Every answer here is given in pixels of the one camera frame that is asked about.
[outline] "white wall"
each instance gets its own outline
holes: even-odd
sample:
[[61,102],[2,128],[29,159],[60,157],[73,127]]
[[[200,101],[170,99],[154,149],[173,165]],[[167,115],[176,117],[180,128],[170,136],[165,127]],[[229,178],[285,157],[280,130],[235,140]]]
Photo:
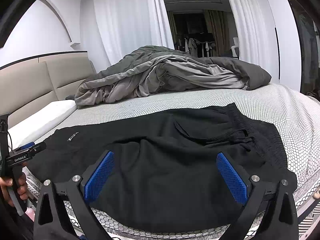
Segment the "white wall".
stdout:
[[81,0],[80,33],[80,48],[88,51],[96,72],[111,66],[101,40],[93,0]]
[[47,0],[58,12],[69,32],[72,43],[80,43],[80,1]]
[[56,15],[37,0],[22,16],[0,49],[0,66],[40,54],[72,51],[69,42]]
[[238,37],[235,18],[233,17],[232,13],[226,13],[227,14],[227,20],[228,20],[228,28],[229,28],[229,37],[230,37],[230,48],[235,43],[233,42],[234,37]]
[[300,91],[301,50],[297,25],[288,0],[268,0],[277,28],[280,83]]

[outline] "upholstered headboard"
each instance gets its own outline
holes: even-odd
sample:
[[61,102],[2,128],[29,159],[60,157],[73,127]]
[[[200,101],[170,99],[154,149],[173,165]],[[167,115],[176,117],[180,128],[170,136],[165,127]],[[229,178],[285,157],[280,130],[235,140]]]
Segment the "upholstered headboard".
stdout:
[[0,114],[10,113],[10,128],[50,102],[75,94],[94,73],[87,52],[46,54],[1,67]]

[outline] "black sweatpants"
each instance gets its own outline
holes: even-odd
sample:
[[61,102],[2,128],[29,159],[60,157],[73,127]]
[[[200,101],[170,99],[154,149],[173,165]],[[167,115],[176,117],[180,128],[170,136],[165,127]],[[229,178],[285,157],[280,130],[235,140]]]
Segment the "black sweatpants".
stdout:
[[276,127],[247,118],[234,103],[63,128],[45,142],[28,164],[41,181],[67,181],[105,150],[114,152],[113,171],[91,206],[151,232],[208,229],[237,218],[241,205],[216,167],[220,152],[265,181],[287,172]]

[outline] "textured blue pad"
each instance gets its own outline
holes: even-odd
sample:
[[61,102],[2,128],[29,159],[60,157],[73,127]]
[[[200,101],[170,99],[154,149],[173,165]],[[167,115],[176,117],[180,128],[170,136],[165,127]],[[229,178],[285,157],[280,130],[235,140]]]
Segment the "textured blue pad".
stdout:
[[223,153],[217,156],[217,168],[220,171],[234,199],[245,205],[248,200],[247,187]]
[[107,181],[112,168],[114,166],[114,154],[113,152],[108,152],[104,157],[100,165],[94,171],[87,184],[84,187],[84,200],[87,203],[91,203],[97,199],[103,185]]
[[30,143],[25,144],[24,146],[21,146],[21,147],[15,149],[15,151],[22,151],[22,150],[25,150],[25,149],[32,147],[33,145],[35,145],[35,143],[30,142]]

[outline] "metal screw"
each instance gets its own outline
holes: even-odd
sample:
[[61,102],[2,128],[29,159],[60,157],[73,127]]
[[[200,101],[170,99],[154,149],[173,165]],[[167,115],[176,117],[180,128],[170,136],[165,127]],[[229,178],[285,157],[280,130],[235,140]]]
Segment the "metal screw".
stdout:
[[259,176],[258,175],[252,175],[251,176],[251,179],[255,182],[258,182],[260,180]]
[[286,179],[281,180],[281,183],[285,186],[289,185],[289,182]]
[[51,181],[49,179],[46,179],[43,183],[43,185],[45,186],[49,186],[49,184],[51,183]]
[[72,178],[72,180],[74,181],[74,182],[77,182],[77,181],[79,181],[81,179],[81,177],[79,176],[79,175],[75,175],[75,176],[73,176],[73,178]]

